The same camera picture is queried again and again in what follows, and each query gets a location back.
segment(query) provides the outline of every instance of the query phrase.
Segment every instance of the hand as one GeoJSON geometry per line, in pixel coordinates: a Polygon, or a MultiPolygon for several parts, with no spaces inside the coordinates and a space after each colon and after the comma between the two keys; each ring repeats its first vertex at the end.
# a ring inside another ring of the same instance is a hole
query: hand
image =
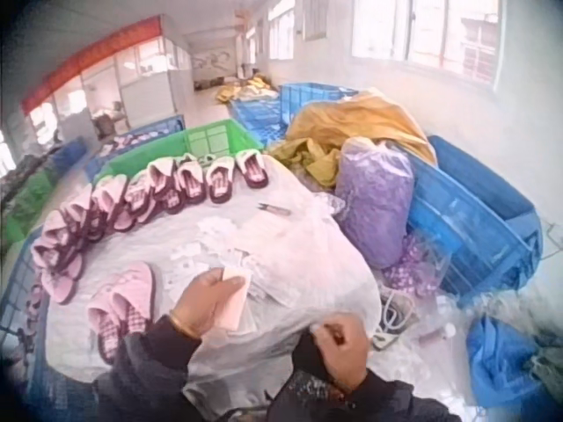
{"type": "Polygon", "coordinates": [[[362,321],[354,314],[328,317],[312,333],[326,370],[346,393],[357,389],[368,375],[369,341],[362,321]]]}
{"type": "Polygon", "coordinates": [[[245,284],[242,277],[223,280],[223,269],[213,268],[198,275],[182,293],[171,312],[180,331],[200,338],[213,327],[215,312],[245,284]]]}

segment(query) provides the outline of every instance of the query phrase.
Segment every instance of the person's left hand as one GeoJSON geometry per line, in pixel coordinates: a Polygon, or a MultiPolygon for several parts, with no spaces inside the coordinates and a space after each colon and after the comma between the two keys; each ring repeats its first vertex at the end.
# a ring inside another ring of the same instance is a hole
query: person's left hand
{"type": "Polygon", "coordinates": [[[223,269],[198,275],[182,293],[171,312],[172,321],[190,337],[200,338],[213,327],[215,312],[245,284],[242,277],[223,280],[223,269]]]}

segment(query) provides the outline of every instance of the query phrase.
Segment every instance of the green plastic crate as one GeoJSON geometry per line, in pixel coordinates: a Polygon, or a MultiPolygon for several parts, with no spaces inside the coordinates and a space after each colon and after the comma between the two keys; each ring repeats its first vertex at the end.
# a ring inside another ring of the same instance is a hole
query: green plastic crate
{"type": "Polygon", "coordinates": [[[96,182],[107,175],[125,174],[131,178],[161,156],[183,156],[187,152],[197,157],[232,156],[250,148],[263,147],[235,120],[221,120],[166,136],[117,156],[104,165],[96,182]]]}

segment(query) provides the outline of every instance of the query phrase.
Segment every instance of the purple plastic bag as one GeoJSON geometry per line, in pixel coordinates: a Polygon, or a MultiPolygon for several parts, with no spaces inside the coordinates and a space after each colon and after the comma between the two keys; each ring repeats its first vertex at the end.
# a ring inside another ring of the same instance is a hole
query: purple plastic bag
{"type": "Polygon", "coordinates": [[[401,258],[413,189],[405,153],[362,137],[344,143],[336,196],[347,209],[339,223],[371,267],[392,266],[401,258]]]}

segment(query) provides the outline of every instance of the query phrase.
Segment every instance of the plastic packaging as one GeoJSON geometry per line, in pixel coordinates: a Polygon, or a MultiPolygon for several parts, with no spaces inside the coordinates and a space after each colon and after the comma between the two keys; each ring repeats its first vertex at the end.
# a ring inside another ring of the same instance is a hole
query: plastic packaging
{"type": "Polygon", "coordinates": [[[344,143],[336,196],[347,210],[340,226],[370,266],[386,268],[401,258],[413,189],[404,153],[363,137],[344,143]]]}
{"type": "Polygon", "coordinates": [[[413,232],[403,239],[403,255],[398,263],[382,273],[389,287],[425,297],[440,287],[449,264],[450,257],[436,244],[413,232]]]}

